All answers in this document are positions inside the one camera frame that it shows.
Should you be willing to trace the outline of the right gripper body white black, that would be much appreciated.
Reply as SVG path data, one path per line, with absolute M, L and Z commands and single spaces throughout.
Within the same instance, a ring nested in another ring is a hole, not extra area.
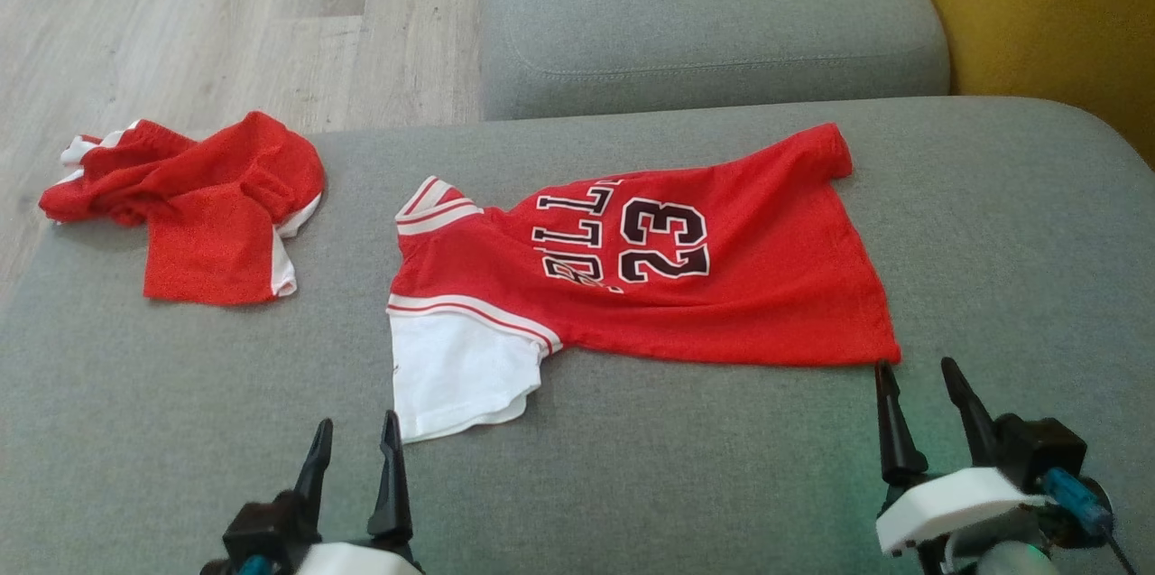
M 994 466 L 892 487 L 878 514 L 884 554 L 912 553 L 925 574 L 1056 574 L 1055 551 L 1115 548 L 1105 490 L 1081 472 L 1086 443 L 1063 421 L 994 421 Z

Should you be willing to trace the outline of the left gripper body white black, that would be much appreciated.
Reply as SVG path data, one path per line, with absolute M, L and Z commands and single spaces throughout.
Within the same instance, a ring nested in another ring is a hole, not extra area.
M 320 494 L 282 490 L 268 505 L 248 502 L 223 533 L 226 557 L 202 574 L 422 574 L 407 546 L 322 542 Z

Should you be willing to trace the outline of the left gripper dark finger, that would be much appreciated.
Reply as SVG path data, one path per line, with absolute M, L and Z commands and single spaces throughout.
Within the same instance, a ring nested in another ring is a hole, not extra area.
M 300 518 L 305 524 L 316 524 L 320 517 L 323 478 L 331 460 L 333 431 L 334 423 L 330 418 L 319 423 L 310 451 L 301 461 L 293 492 L 300 500 Z
M 408 545 L 413 536 L 403 446 L 398 415 L 388 410 L 379 443 L 383 468 L 366 527 L 371 545 Z

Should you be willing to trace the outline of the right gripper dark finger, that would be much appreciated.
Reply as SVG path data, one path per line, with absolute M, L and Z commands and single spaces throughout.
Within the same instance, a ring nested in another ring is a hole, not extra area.
M 916 486 L 925 480 L 927 457 L 912 442 L 892 364 L 878 361 L 874 378 L 882 480 L 892 487 Z
M 999 441 L 993 418 L 952 357 L 942 357 L 940 368 L 948 398 L 956 406 L 957 416 L 964 426 L 966 446 L 970 451 L 971 464 L 974 466 L 997 465 Z

